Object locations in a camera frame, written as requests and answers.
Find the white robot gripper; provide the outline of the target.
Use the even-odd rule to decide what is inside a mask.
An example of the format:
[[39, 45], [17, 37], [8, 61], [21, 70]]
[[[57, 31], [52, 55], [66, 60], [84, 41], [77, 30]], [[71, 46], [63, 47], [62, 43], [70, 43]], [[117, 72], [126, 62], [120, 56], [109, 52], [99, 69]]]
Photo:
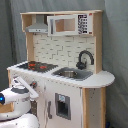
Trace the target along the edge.
[[26, 114], [31, 109], [31, 99], [36, 99], [39, 94], [21, 77], [15, 77], [22, 86], [7, 88], [0, 92], [0, 103], [7, 105], [12, 103], [14, 110], [0, 114], [0, 120], [11, 120]]

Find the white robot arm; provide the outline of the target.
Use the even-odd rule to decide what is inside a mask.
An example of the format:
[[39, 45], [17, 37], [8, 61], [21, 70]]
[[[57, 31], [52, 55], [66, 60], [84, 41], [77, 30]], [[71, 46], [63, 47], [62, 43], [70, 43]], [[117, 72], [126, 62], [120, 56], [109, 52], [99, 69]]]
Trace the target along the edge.
[[12, 103], [12, 112], [0, 113], [0, 128], [40, 128], [38, 118], [31, 114], [31, 101], [39, 94], [21, 77], [14, 77], [11, 86], [0, 92], [0, 103]]

